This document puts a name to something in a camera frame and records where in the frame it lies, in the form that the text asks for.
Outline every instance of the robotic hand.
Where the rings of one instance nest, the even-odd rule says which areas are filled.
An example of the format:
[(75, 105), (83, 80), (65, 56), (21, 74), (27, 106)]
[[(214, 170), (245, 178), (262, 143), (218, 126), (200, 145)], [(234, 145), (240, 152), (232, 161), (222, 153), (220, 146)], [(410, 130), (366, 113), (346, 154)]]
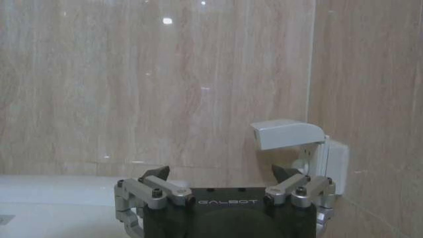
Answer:
[(189, 189), (165, 181), (169, 167), (149, 170), (137, 181), (117, 181), (116, 219), (132, 238), (320, 236), (333, 215), (334, 183), (294, 169), (272, 171), (274, 186)]

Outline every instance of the screw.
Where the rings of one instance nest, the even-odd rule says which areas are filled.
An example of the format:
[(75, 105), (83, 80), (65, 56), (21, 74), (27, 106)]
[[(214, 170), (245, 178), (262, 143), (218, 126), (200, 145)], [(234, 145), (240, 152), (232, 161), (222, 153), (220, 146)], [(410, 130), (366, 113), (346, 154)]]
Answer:
[(121, 184), (124, 183), (124, 180), (121, 179), (121, 180), (118, 180), (117, 181), (117, 187), (121, 187)]
[(306, 195), (306, 189), (300, 186), (300, 187), (296, 188), (294, 193), (296, 193), (296, 195), (305, 196)]
[(192, 206), (193, 204), (196, 203), (196, 198), (194, 196), (189, 195), (186, 196), (186, 199), (185, 199), (185, 206)]
[(274, 200), (273, 200), (273, 198), (272, 198), (270, 196), (265, 195), (265, 196), (262, 197), (262, 202), (264, 202), (264, 205), (272, 206)]
[(162, 191), (160, 188), (154, 188), (150, 194), (152, 198), (160, 198), (162, 196)]

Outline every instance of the metal linkage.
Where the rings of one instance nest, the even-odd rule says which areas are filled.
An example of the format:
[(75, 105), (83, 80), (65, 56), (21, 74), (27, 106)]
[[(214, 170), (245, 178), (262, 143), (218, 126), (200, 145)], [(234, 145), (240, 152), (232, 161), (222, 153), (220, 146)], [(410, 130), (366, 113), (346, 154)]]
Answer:
[(150, 187), (160, 188), (177, 206), (189, 206), (196, 202), (189, 188), (178, 187), (158, 179), (156, 176), (145, 177), (142, 183)]
[(290, 194), (296, 187), (302, 186), (308, 180), (308, 176), (294, 174), (276, 186), (266, 187), (264, 203), (274, 206), (284, 204), (285, 197)]
[(333, 216), (334, 205), (334, 190), (336, 186), (332, 180), (326, 177), (317, 176), (305, 185), (296, 188), (290, 192), (290, 203), (293, 206), (306, 208), (313, 202), (317, 208), (317, 237), (325, 230), (325, 223)]
[(142, 228), (138, 226), (138, 217), (142, 217), (142, 207), (162, 209), (166, 198), (177, 206), (194, 203), (190, 189), (168, 183), (156, 176), (146, 176), (138, 181), (132, 178), (117, 181), (114, 185), (116, 219), (125, 224), (125, 231), (132, 238), (144, 238)]
[(309, 207), (314, 201), (317, 206), (333, 207), (334, 183), (322, 176), (316, 176), (305, 186), (300, 186), (290, 192), (290, 203), (296, 207)]

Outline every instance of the wall tile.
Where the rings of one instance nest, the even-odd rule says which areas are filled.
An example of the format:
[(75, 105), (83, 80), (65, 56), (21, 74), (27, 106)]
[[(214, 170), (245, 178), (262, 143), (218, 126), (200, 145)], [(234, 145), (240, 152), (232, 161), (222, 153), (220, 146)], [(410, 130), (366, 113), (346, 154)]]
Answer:
[(386, 223), (342, 198), (336, 200), (334, 210), (322, 238), (400, 238), (398, 232)]
[(184, 180), (190, 187), (225, 187), (224, 170), (216, 168), (170, 167), (169, 179)]
[(1, 0), (2, 173), (170, 165), (260, 182), (282, 154), (254, 153), (249, 123), (305, 120), (312, 13), (313, 0)]
[(253, 161), (241, 161), (240, 169), (228, 168), (226, 185), (229, 187), (274, 185), (277, 182), (272, 174), (272, 164), (289, 168), (293, 160), (297, 159), (297, 150), (298, 148), (294, 147), (266, 151), (256, 150)]
[(350, 147), (345, 197), (410, 237), (423, 236), (420, 13), (420, 0), (317, 0), (308, 119)]

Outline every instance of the white wall socket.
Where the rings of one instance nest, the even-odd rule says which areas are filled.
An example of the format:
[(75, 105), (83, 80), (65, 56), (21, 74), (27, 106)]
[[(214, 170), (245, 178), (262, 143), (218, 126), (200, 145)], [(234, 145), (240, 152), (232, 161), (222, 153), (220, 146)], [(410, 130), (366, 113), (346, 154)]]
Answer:
[(320, 127), (300, 121), (280, 119), (256, 122), (250, 126), (260, 150), (300, 146), (292, 167), (310, 177), (329, 177), (336, 183), (336, 194), (344, 193), (348, 146), (330, 140)]

